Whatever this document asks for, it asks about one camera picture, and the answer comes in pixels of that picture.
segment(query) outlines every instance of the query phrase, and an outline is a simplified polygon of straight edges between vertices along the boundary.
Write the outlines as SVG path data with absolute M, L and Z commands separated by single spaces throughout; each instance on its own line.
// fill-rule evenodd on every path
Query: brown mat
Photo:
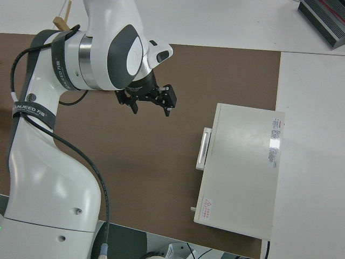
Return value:
M 0 193 L 9 194 L 5 149 L 11 125 L 9 73 L 33 36 L 0 33 Z M 280 53 L 175 45 L 155 69 L 160 86 L 172 84 L 177 107 L 170 117 L 153 104 L 137 115 L 112 92 L 91 92 L 79 104 L 61 106 L 56 133 L 85 152 L 104 174 L 112 222 L 178 240 L 259 258 L 261 240 L 193 222 L 202 172 L 195 169 L 204 127 L 212 127 L 217 103 L 275 109 Z M 16 89 L 24 78 L 16 73 Z M 80 93 L 65 93 L 63 101 Z M 68 154 L 75 154 L 58 144 Z M 103 209 L 100 218 L 104 218 Z

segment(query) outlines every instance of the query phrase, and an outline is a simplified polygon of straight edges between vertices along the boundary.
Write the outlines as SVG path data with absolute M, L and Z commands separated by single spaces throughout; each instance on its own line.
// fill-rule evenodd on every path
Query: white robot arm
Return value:
M 12 88 L 11 188 L 0 231 L 3 259 L 87 258 L 92 246 L 100 189 L 85 166 L 54 144 L 62 93 L 115 91 L 118 101 L 134 113 L 137 100 L 163 107 L 166 116 L 176 104 L 173 88 L 158 87 L 153 74 L 173 50 L 145 38 L 134 1 L 84 0 L 84 4 L 87 31 L 76 27 L 39 33 L 32 42 L 19 100 Z

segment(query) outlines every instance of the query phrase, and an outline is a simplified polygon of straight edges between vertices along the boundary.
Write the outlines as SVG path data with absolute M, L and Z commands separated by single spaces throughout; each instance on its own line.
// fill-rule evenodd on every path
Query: white drawer box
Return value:
M 201 146 L 198 158 L 200 169 L 206 155 L 195 222 L 271 239 L 284 115 L 217 105 L 208 150 Z

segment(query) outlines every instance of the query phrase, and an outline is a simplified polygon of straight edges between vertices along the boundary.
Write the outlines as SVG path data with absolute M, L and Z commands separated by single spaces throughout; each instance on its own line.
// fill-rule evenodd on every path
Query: warning label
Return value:
M 201 219 L 209 220 L 211 215 L 212 200 L 204 198 L 203 207 L 201 210 Z
M 271 167 L 276 168 L 279 162 L 281 120 L 275 118 L 272 121 L 270 149 L 268 151 L 268 162 Z

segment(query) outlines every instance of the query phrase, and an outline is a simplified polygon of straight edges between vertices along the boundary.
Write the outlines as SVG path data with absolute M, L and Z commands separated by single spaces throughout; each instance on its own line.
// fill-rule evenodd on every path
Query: gray device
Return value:
M 345 3 L 339 0 L 301 0 L 298 10 L 335 49 L 345 44 Z

